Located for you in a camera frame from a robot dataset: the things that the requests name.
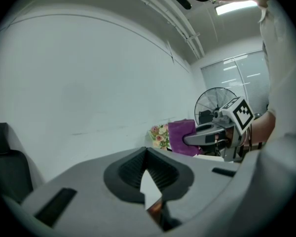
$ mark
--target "ceiling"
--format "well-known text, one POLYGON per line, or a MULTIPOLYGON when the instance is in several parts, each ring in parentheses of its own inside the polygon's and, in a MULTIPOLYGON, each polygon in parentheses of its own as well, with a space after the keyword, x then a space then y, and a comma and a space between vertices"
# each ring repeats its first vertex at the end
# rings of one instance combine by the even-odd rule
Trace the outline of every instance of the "ceiling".
POLYGON ((176 0, 172 0, 186 16, 199 39, 205 54, 231 42, 260 34, 258 21, 261 11, 258 7, 245 8, 218 16, 217 4, 188 0, 191 10, 185 10, 176 0))

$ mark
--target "flower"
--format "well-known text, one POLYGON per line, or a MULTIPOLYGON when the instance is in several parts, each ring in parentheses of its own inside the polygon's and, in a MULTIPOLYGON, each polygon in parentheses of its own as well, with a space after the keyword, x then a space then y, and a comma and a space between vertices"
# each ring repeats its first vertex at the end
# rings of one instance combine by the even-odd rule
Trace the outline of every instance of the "flower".
POLYGON ((161 135, 157 135, 156 141, 164 141, 164 138, 161 135))
POLYGON ((150 129, 150 131, 152 132, 152 133, 158 133, 159 132, 159 127, 158 126, 153 126, 151 129, 150 129))
POLYGON ((152 142, 152 146, 153 146, 154 148, 160 148, 160 142, 154 140, 154 141, 152 142))
POLYGON ((159 134, 164 134, 167 131, 165 127, 159 129, 159 134))

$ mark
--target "white sleeve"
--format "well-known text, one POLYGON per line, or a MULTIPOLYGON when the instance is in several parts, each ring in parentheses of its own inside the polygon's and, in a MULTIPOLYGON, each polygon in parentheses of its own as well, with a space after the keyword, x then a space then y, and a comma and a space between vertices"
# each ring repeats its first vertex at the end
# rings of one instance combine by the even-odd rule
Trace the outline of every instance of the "white sleeve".
MULTIPOLYGON (((266 48, 265 48, 264 42, 263 42, 262 50, 264 52, 264 60, 265 60, 265 63, 267 65, 267 68, 269 69, 269 66, 268 66, 268 56, 267 56, 267 52, 266 52, 266 48)), ((269 99, 269 104, 268 104, 268 107, 267 107, 267 111, 268 112, 271 112, 276 117, 275 109, 274 109, 274 107, 272 105, 271 99, 269 99)))

